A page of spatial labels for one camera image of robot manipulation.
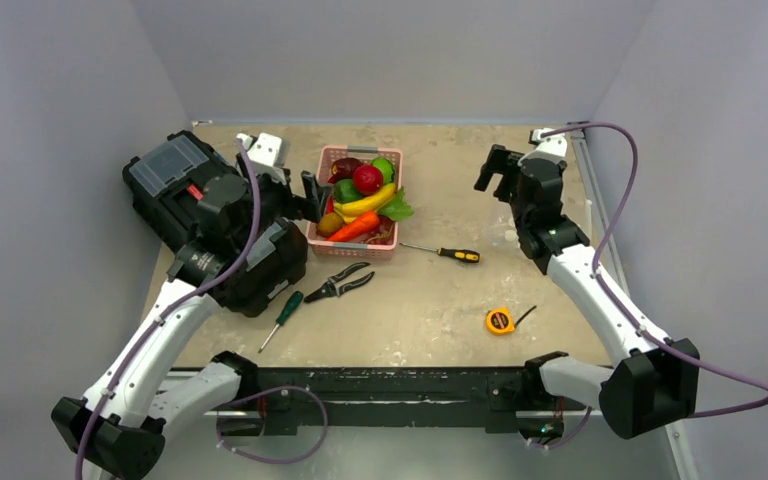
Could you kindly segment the green toy leaf vegetable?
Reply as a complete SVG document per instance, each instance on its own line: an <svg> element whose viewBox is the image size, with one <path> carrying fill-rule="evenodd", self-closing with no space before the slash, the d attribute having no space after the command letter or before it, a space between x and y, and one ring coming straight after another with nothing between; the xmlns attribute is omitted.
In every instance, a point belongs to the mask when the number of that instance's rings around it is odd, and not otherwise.
<svg viewBox="0 0 768 480"><path fill-rule="evenodd" d="M413 216L414 209L405 200L404 188L400 188L385 205L377 210L377 213L392 222L400 222Z"/></svg>

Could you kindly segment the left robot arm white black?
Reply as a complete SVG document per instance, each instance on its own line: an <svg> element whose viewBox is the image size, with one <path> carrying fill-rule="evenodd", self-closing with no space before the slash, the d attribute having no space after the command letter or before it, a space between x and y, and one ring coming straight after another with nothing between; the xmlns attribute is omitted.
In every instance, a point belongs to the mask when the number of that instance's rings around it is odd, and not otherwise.
<svg viewBox="0 0 768 480"><path fill-rule="evenodd" d="M304 172L295 195L286 170L249 165L196 168L150 185L132 165L124 177L135 210L159 230L175 258L147 317L102 376L51 417L75 453L78 479L141 479L166 443L208 410L260 404L257 368L232 352L192 379L161 385L201 325L221 308L249 316L304 274L307 244L297 221L321 217L327 189Z"/></svg>

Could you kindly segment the red toy apple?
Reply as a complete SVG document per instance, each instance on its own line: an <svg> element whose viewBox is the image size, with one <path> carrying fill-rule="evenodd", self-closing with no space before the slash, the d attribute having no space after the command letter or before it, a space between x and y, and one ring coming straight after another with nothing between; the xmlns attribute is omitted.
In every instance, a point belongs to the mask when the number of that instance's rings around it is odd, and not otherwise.
<svg viewBox="0 0 768 480"><path fill-rule="evenodd" d="M382 172L375 166L362 165L354 171L352 183L360 194L371 196L382 188L384 177Z"/></svg>

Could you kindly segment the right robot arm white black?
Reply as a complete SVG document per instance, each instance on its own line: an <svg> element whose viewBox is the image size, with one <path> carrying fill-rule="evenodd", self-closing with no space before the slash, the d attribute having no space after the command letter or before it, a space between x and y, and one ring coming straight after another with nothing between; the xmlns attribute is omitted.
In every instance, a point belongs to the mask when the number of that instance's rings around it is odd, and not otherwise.
<svg viewBox="0 0 768 480"><path fill-rule="evenodd" d="M602 413L623 439L692 416L699 358L688 339L673 340L616 289L583 230L563 212L563 157L493 145L475 190L501 178L494 197L510 206L525 256L572 300L609 355L608 367L558 352L527 362L524 399L544 407L566 397Z"/></svg>

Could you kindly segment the green toy watermelon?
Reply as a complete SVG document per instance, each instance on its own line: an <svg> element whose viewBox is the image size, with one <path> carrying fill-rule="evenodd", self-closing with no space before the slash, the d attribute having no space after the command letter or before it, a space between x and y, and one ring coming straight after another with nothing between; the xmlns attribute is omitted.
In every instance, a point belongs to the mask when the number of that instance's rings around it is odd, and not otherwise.
<svg viewBox="0 0 768 480"><path fill-rule="evenodd" d="M389 159L385 157L376 157L371 161L370 165L381 172L383 185L391 184L394 182L396 169Z"/></svg>

